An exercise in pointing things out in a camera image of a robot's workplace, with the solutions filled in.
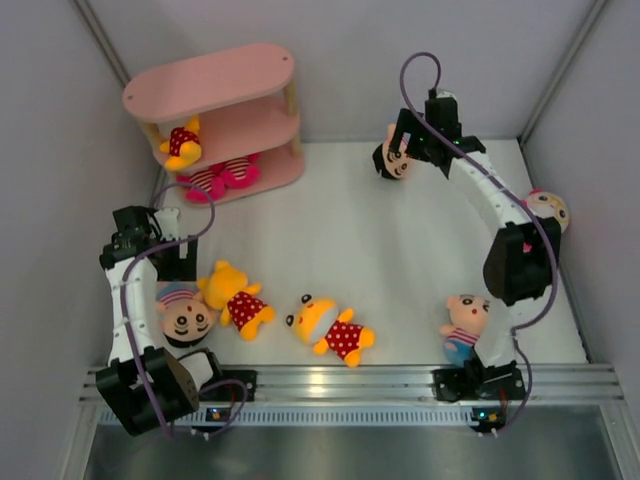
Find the white robotic arm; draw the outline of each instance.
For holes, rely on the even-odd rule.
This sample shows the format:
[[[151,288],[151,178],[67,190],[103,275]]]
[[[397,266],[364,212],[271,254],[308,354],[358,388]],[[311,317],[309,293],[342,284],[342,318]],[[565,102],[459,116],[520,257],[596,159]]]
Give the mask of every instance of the white robotic arm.
[[[179,245],[167,245],[167,249],[136,260],[150,247],[178,240],[178,217],[175,208],[118,210],[114,212],[118,232],[100,256],[111,287],[114,326],[108,366],[96,374],[96,385],[131,435],[158,426],[157,412],[139,384],[133,343],[167,421],[195,411],[201,387],[222,377],[215,355],[207,349],[176,358],[157,318],[155,297],[159,280],[195,281],[197,240],[188,242],[188,252],[183,258]],[[123,281],[129,268],[128,279]],[[126,315],[121,303],[123,289]],[[135,342],[127,335],[127,322]]]
[[[507,185],[498,176],[486,153],[470,152],[469,156],[497,178],[502,185]],[[495,237],[498,231],[509,223],[514,225],[529,223],[529,218],[518,205],[510,201],[501,189],[466,160],[452,159],[449,181],[460,188],[475,207],[491,237]],[[476,354],[483,365],[505,365],[515,359],[510,331],[514,325],[512,312],[516,308],[518,308],[516,305],[507,307],[503,302],[493,302],[491,305],[487,327],[475,345]]]
[[[524,394],[516,368],[512,337],[516,303],[537,298],[551,283],[550,258],[542,237],[529,216],[510,200],[513,195],[491,165],[486,148],[473,136],[462,136],[458,122],[458,104],[448,92],[429,92],[425,113],[417,118],[408,109],[398,115],[396,129],[389,144],[389,155],[403,154],[438,167],[471,202],[494,237],[485,261],[483,278],[494,301],[489,321],[474,346],[474,356],[463,369],[441,370],[434,374],[439,399],[495,398],[508,389],[509,398]],[[477,165],[456,154],[436,137],[423,122],[471,157]],[[549,239],[556,260],[560,248],[560,225],[554,218],[538,219]]]

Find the stuffed toy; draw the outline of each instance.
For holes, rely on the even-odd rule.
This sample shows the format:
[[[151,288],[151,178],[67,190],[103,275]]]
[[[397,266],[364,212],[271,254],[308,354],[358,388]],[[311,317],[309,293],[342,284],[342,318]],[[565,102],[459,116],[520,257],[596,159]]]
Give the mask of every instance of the stuffed toy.
[[[169,140],[160,145],[162,153],[168,153],[169,158],[164,168],[172,172],[193,165],[202,156],[200,146],[200,120],[194,116],[184,127],[176,127],[171,130]]]
[[[529,193],[524,203],[540,218],[555,217],[560,223],[562,233],[569,226],[569,209],[559,196],[537,188]]]
[[[194,285],[173,282],[156,294],[156,309],[163,314],[160,328],[169,345],[188,348],[197,345],[216,323],[217,315],[204,304]]]
[[[224,194],[227,191],[224,186],[224,181],[218,176],[219,171],[219,164],[211,165],[210,167],[200,170],[199,172],[192,173],[191,175],[176,175],[176,180],[178,182],[188,182],[197,185],[211,195],[211,198],[215,202],[216,200],[220,200],[224,197]],[[196,188],[188,188],[184,194],[184,198],[191,203],[209,203],[207,196],[201,190]]]
[[[209,307],[222,310],[220,324],[227,326],[233,321],[246,341],[258,336],[261,323],[268,323],[276,316],[272,307],[255,297],[262,285],[249,285],[247,275],[225,260],[216,262],[209,278],[198,280],[198,288]]]
[[[313,345],[316,355],[331,350],[349,367],[360,365],[360,352],[372,347],[375,334],[368,327],[351,323],[355,315],[348,308],[339,312],[336,302],[330,298],[302,297],[303,306],[298,314],[287,316],[286,322],[307,345]]]
[[[413,159],[404,153],[407,149],[407,142],[404,139],[402,139],[400,143],[399,157],[389,152],[389,144],[391,143],[391,138],[395,130],[396,126],[393,123],[387,127],[386,140],[375,149],[372,155],[376,172],[378,172],[382,178],[388,180],[401,180],[406,178],[409,173],[409,166],[413,162]]]
[[[471,360],[472,349],[489,319],[489,300],[475,295],[452,295],[447,299],[452,325],[440,327],[445,337],[444,356],[457,367]]]
[[[260,178],[260,168],[255,165],[260,158],[259,153],[253,153],[246,157],[234,158],[220,165],[220,178],[229,188],[247,188]]]
[[[177,175],[176,180],[199,186],[216,201],[224,197],[227,188],[247,188],[258,181],[260,168],[254,165],[258,158],[260,158],[259,153],[234,158],[227,162],[216,163],[191,175]],[[196,204],[209,202],[207,196],[195,188],[187,190],[184,198]]]

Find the yellow bear plush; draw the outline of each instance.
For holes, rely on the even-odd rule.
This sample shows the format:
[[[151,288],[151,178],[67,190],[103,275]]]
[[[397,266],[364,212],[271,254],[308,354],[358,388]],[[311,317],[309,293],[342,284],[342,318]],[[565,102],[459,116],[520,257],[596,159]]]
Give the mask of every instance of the yellow bear plush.
[[[210,277],[198,280],[198,289],[209,307],[222,310],[220,325],[233,321],[246,341],[258,336],[261,323],[268,323],[276,316],[273,307],[254,296],[260,293],[262,285],[249,285],[247,274],[225,260],[216,262]]]

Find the metal bar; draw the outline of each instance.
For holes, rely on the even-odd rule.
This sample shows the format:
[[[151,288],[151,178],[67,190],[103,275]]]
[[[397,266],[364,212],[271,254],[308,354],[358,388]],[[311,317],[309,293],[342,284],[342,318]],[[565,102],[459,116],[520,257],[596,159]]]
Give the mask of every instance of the metal bar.
[[[109,64],[113,74],[122,85],[122,88],[124,88],[131,80],[131,76],[113,47],[113,44],[111,43],[104,27],[100,23],[93,7],[88,0],[69,0],[69,3],[78,13],[82,23],[84,23],[89,30],[89,33],[100,49],[100,53],[102,53],[102,56]]]
[[[54,478],[60,480],[82,480],[89,462],[93,438],[104,407],[81,405],[73,424],[73,437],[67,444],[60,470]]]
[[[629,409],[626,405],[609,405],[600,411],[623,480],[637,480],[640,478],[640,443]]]
[[[526,144],[531,138],[531,134],[544,115],[547,107],[549,106],[549,102],[560,90],[560,87],[566,80],[567,74],[573,66],[578,54],[584,47],[586,40],[593,33],[594,27],[602,18],[605,7],[609,5],[609,3],[609,0],[594,0],[592,2],[587,15],[585,16],[585,19],[582,21],[580,27],[571,39],[569,46],[560,57],[560,61],[553,70],[549,81],[546,83],[544,89],[542,90],[542,94],[536,102],[533,112],[529,116],[529,120],[527,120],[522,133],[518,136],[521,145]]]
[[[226,420],[212,420],[208,408],[201,408],[174,422],[176,427],[219,427]],[[247,405],[234,427],[452,427],[475,426],[471,407],[270,407]],[[120,426],[113,412],[105,408],[100,425]]]
[[[434,366],[247,367],[258,372],[256,404],[303,405],[421,405],[450,407],[434,395]],[[618,378],[609,365],[535,365],[532,405],[603,405],[624,402]],[[88,373],[81,401],[104,404]],[[486,405],[491,402],[460,402]],[[215,405],[202,402],[203,406]]]

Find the pink wooden shelf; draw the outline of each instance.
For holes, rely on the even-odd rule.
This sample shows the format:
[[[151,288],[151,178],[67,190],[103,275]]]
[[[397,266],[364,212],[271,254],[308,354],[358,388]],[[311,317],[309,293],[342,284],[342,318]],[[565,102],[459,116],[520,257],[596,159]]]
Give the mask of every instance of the pink wooden shelf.
[[[255,43],[147,70],[129,82],[122,100],[139,120],[169,122],[277,92],[293,68],[284,48]]]
[[[299,127],[300,116],[289,116],[284,99],[273,95],[205,112],[200,115],[202,158],[182,172],[278,147]],[[160,165],[167,161],[166,153],[153,154]]]
[[[226,195],[218,200],[216,205],[282,187],[297,180],[304,171],[304,156],[294,155],[291,145],[287,144],[263,152],[256,165],[260,167],[260,179],[248,188],[227,190]],[[206,204],[194,205],[187,200],[184,201],[192,206],[208,207]]]

